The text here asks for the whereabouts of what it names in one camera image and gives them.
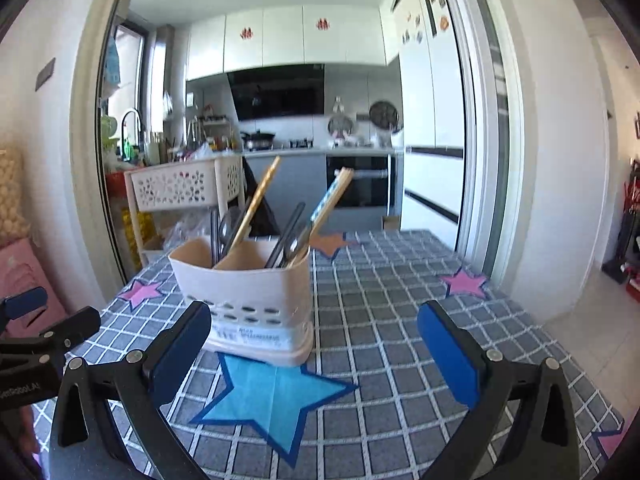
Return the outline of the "black handled spoon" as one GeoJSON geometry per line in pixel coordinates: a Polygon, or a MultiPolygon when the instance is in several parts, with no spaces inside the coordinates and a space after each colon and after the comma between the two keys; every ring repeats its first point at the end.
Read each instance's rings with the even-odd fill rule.
{"type": "Polygon", "coordinates": [[[212,266],[216,266],[219,259],[219,210],[213,206],[209,214],[209,241],[210,241],[210,261],[212,266]]]}

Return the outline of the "blue chopstick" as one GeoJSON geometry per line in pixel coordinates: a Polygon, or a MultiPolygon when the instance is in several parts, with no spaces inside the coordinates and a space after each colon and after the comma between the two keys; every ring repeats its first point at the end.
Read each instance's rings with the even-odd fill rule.
{"type": "Polygon", "coordinates": [[[326,194],[324,194],[322,200],[320,200],[316,209],[311,214],[306,228],[303,229],[302,237],[294,247],[292,258],[286,263],[285,267],[287,269],[294,266],[294,264],[298,263],[299,260],[303,258],[311,239],[319,233],[322,226],[326,223],[326,220],[328,220],[335,205],[345,193],[350,182],[352,182],[353,175],[354,170],[349,168],[342,168],[338,172],[337,177],[334,179],[333,183],[326,191],[326,194]]]}

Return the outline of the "yellow patterned chopstick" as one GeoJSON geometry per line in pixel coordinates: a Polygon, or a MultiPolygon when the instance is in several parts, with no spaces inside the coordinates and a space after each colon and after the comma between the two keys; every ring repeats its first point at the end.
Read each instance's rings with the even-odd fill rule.
{"type": "Polygon", "coordinates": [[[256,214],[256,211],[260,203],[262,202],[262,199],[264,198],[267,192],[267,188],[269,188],[269,185],[280,166],[280,162],[281,162],[281,157],[276,156],[273,159],[273,162],[271,163],[269,168],[265,171],[264,175],[262,176],[262,180],[260,180],[258,187],[256,188],[256,192],[254,193],[254,196],[250,201],[250,204],[245,209],[245,214],[243,214],[240,224],[234,230],[234,237],[232,237],[229,250],[232,250],[236,246],[239,246],[242,240],[244,240],[244,238],[250,232],[250,222],[252,222],[253,217],[256,214]]]}

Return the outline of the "kitchen faucet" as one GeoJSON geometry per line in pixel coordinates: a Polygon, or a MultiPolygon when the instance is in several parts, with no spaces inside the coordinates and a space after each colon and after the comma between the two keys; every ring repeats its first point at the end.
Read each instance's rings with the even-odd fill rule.
{"type": "Polygon", "coordinates": [[[138,164],[143,158],[145,126],[135,107],[125,110],[120,122],[120,151],[122,160],[138,164]]]}

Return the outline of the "white upper kitchen cabinets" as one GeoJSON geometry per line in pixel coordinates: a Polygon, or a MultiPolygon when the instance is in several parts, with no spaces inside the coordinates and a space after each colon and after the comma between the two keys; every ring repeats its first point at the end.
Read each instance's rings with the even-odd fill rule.
{"type": "Polygon", "coordinates": [[[294,64],[387,65],[394,23],[373,6],[272,6],[189,26],[186,79],[294,64]]]}

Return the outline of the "grey checked tablecloth with stars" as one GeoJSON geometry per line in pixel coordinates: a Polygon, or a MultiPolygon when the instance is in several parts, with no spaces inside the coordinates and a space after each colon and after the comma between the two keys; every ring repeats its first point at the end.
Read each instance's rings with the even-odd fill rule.
{"type": "Polygon", "coordinates": [[[194,422],[224,391],[213,352],[196,358],[165,417],[213,479],[418,478],[465,413],[416,328],[420,305],[435,299],[482,347],[513,361],[561,364],[577,425],[579,474],[595,477],[604,457],[594,435],[620,430],[623,416],[559,341],[495,285],[485,284],[481,297],[450,294],[445,278],[461,266],[422,231],[357,233],[334,259],[311,256],[308,370],[355,390],[307,415],[294,465],[249,426],[194,422]]]}

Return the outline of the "pink plastic utensil holder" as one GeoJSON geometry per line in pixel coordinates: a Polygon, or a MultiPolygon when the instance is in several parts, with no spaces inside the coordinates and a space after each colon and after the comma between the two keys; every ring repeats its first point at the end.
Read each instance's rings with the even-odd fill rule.
{"type": "Polygon", "coordinates": [[[309,252],[287,268],[267,269],[276,243],[244,240],[217,264],[206,237],[188,240],[168,254],[185,302],[208,305],[208,351],[274,366],[305,363],[314,346],[309,252]]]}

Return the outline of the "spoon standing in holder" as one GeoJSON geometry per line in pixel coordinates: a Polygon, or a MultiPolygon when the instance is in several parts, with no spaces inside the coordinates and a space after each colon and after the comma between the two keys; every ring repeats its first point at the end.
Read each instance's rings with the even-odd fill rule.
{"type": "Polygon", "coordinates": [[[239,206],[230,207],[222,216],[218,226],[218,257],[220,261],[230,248],[230,244],[235,237],[234,230],[242,216],[239,206]]]}

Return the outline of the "built-in black oven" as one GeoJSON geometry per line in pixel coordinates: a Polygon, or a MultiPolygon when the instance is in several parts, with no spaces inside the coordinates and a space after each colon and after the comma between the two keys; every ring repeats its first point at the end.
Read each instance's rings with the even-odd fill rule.
{"type": "Polygon", "coordinates": [[[326,158],[326,186],[343,168],[354,174],[337,208],[388,208],[395,205],[396,162],[392,155],[335,156],[326,158]]]}

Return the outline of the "white refrigerator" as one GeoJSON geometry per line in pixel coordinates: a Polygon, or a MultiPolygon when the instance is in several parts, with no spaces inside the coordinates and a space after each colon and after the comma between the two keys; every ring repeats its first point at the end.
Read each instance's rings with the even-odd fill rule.
{"type": "Polygon", "coordinates": [[[401,227],[457,245],[464,191],[465,110],[448,0],[399,0],[394,10],[404,111],[401,227]]]}

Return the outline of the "black range hood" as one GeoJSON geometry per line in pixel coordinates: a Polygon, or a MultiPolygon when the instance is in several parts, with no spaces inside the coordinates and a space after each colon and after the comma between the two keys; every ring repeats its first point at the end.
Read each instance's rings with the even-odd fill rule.
{"type": "Polygon", "coordinates": [[[324,113],[324,65],[275,65],[227,74],[241,122],[324,113]]]}

